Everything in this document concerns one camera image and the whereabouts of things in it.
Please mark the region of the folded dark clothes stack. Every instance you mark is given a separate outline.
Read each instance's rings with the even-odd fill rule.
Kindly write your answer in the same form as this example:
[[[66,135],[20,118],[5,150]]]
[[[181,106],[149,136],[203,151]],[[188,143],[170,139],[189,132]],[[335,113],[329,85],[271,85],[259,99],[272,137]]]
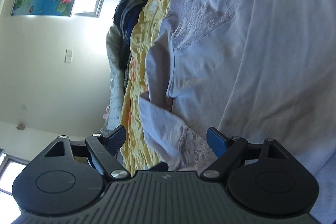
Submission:
[[[130,37],[147,0],[120,0],[114,11],[113,24],[120,35],[119,68],[126,69],[130,56]]]

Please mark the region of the yellow cartoon print quilt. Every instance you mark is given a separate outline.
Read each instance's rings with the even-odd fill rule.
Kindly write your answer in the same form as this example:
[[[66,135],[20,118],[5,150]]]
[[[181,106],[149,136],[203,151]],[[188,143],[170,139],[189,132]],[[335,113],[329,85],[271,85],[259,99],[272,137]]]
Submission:
[[[121,124],[126,129],[126,141],[121,147],[123,166],[134,174],[159,163],[159,156],[145,143],[138,98],[147,90],[145,59],[149,48],[158,37],[161,21],[167,14],[170,0],[148,0],[140,12],[131,33],[129,78],[122,106]]]

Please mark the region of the grey white patterned blanket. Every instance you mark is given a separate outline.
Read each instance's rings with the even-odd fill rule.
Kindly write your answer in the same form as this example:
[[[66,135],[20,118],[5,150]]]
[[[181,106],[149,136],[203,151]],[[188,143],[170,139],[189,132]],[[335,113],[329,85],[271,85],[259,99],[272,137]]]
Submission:
[[[104,134],[109,133],[120,125],[121,112],[124,101],[124,77],[125,72],[119,68],[121,36],[117,27],[112,25],[106,35],[106,53],[110,67],[110,99],[106,107],[106,113],[103,115],[105,123],[101,128]]]

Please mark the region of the lavender lace-trimmed shirt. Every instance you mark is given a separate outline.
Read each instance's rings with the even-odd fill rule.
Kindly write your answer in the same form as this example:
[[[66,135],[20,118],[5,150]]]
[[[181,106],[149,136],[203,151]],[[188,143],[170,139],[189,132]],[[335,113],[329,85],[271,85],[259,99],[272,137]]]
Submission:
[[[319,183],[335,221],[335,0],[170,0],[139,97],[146,144],[171,170],[215,161],[210,127],[272,138]]]

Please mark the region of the white wall switch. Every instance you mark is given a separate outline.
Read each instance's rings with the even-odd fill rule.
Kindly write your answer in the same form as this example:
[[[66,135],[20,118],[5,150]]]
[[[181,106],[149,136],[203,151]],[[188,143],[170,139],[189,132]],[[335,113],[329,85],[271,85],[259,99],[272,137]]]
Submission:
[[[70,64],[72,62],[72,50],[66,50],[64,62]]]

